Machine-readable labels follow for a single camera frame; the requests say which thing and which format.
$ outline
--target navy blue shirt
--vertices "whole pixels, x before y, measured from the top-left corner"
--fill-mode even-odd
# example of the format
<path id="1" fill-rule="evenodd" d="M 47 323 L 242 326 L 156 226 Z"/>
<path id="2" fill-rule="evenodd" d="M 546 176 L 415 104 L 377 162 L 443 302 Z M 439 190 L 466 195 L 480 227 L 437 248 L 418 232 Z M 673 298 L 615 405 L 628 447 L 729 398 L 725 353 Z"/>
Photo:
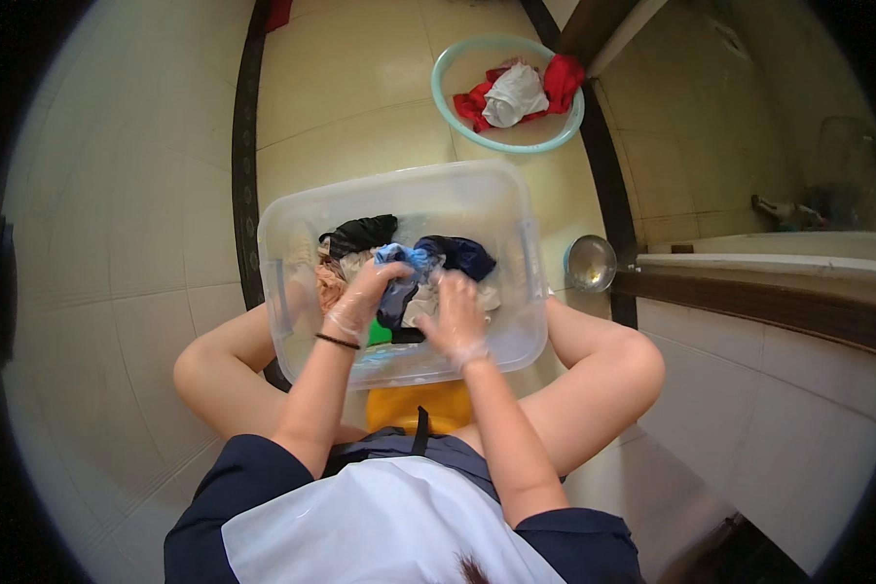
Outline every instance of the navy blue shirt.
<path id="1" fill-rule="evenodd" d="M 272 440 L 231 438 L 201 480 L 191 506 L 165 536 L 166 582 L 237 582 L 221 526 L 312 480 L 304 464 Z M 641 581 L 636 546 L 619 517 L 593 509 L 556 509 L 523 520 L 514 531 L 569 584 Z"/>

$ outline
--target stainless steel bowl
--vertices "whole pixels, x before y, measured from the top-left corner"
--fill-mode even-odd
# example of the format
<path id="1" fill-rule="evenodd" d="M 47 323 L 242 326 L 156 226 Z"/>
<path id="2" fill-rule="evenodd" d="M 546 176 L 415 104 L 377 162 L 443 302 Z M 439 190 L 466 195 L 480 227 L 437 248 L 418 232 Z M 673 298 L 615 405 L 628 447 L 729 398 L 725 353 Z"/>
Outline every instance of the stainless steel bowl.
<path id="1" fill-rule="evenodd" d="M 617 274 L 617 254 L 606 239 L 581 236 L 564 252 L 568 283 L 585 292 L 603 292 Z"/>

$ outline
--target clear plastic glove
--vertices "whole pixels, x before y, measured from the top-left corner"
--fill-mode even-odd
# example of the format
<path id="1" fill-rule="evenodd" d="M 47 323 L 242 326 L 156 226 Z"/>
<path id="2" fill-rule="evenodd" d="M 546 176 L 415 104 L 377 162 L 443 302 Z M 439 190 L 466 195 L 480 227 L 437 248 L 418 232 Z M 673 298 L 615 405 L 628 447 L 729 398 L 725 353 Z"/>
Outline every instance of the clear plastic glove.
<path id="1" fill-rule="evenodd" d="M 415 272 L 411 265 L 400 262 L 375 265 L 373 260 L 363 264 L 357 277 L 347 291 L 325 317 L 345 334 L 360 341 L 370 321 L 376 316 L 376 308 L 383 296 L 385 286 L 397 277 L 409 277 Z"/>
<path id="2" fill-rule="evenodd" d="M 438 321 L 428 315 L 416 318 L 416 326 L 458 370 L 468 361 L 487 357 L 484 308 L 477 299 L 477 285 L 457 271 L 439 274 Z"/>

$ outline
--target red cloth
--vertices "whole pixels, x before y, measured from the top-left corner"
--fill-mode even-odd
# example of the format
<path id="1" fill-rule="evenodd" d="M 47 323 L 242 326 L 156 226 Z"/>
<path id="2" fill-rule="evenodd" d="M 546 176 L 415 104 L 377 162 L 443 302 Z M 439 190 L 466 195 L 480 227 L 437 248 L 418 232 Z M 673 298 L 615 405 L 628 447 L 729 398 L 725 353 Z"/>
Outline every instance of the red cloth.
<path id="1" fill-rule="evenodd" d="M 271 33 L 275 29 L 289 24 L 289 12 L 291 10 L 292 0 L 271 0 L 265 31 Z"/>
<path id="2" fill-rule="evenodd" d="M 474 131 L 478 134 L 492 128 L 484 118 L 484 108 L 487 107 L 487 91 L 493 83 L 506 72 L 509 67 L 499 67 L 487 71 L 487 80 L 471 89 L 470 93 L 459 93 L 454 96 L 454 108 L 457 114 L 474 122 Z M 555 55 L 548 62 L 546 74 L 542 79 L 542 87 L 548 97 L 548 109 L 524 116 L 518 123 L 528 122 L 548 114 L 563 114 L 571 109 L 574 92 L 584 83 L 584 67 L 571 55 Z"/>

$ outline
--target black bracelet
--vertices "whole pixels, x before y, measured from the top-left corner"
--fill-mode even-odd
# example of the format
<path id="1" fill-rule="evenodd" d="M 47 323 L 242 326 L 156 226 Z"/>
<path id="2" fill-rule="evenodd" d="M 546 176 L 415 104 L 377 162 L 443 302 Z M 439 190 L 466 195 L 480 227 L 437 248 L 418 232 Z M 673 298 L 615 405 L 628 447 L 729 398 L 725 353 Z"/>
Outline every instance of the black bracelet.
<path id="1" fill-rule="evenodd" d="M 340 345 L 341 347 L 352 348 L 353 350 L 361 350 L 361 346 L 357 343 L 351 343 L 349 341 L 342 341 L 339 338 L 334 338 L 333 336 L 327 336 L 327 334 L 316 333 L 316 337 L 326 340 L 328 342 L 334 343 L 336 345 Z"/>

